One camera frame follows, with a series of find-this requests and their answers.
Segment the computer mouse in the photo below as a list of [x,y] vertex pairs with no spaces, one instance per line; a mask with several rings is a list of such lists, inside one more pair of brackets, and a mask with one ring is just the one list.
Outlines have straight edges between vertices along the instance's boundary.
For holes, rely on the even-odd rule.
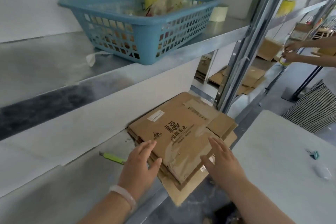
[[321,177],[326,180],[330,180],[332,178],[332,175],[329,169],[322,164],[314,165],[313,169],[318,177]]

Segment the person's hands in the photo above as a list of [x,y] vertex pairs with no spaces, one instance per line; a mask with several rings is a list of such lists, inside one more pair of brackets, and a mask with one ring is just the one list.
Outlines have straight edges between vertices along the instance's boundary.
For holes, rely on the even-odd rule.
[[205,155],[201,156],[201,160],[215,183],[229,193],[238,183],[247,181],[246,175],[238,160],[222,140],[209,137],[209,142],[215,153],[215,164]]
[[147,159],[156,141],[147,141],[138,145],[128,156],[121,172],[118,185],[128,191],[137,201],[152,185],[158,174],[162,159],[158,158],[148,169]]
[[303,42],[296,41],[285,46],[285,52],[295,51],[302,48]]
[[295,52],[284,52],[282,57],[286,59],[286,62],[300,62],[300,55]]

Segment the black and white striped cloth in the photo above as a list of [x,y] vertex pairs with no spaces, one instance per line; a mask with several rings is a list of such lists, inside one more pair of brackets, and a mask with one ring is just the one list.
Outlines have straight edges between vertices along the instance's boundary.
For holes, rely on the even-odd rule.
[[316,133],[336,122],[336,95],[321,81],[282,115],[305,130]]

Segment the white bracelet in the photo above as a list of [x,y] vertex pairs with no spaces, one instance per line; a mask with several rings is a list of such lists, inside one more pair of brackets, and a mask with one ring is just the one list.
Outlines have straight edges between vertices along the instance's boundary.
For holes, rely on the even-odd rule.
[[110,187],[110,192],[111,191],[117,192],[118,194],[123,196],[124,199],[126,199],[126,201],[131,206],[131,213],[135,210],[135,208],[137,206],[137,203],[134,200],[134,198],[132,197],[132,195],[126,189],[124,189],[124,188],[122,188],[118,185],[113,185],[113,186]]

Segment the tape roll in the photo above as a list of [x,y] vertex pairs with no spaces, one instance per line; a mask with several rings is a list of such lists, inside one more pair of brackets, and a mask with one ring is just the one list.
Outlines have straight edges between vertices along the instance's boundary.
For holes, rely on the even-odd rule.
[[228,8],[229,8],[228,5],[219,4],[212,10],[209,21],[215,21],[215,22],[225,21],[226,14],[228,13]]

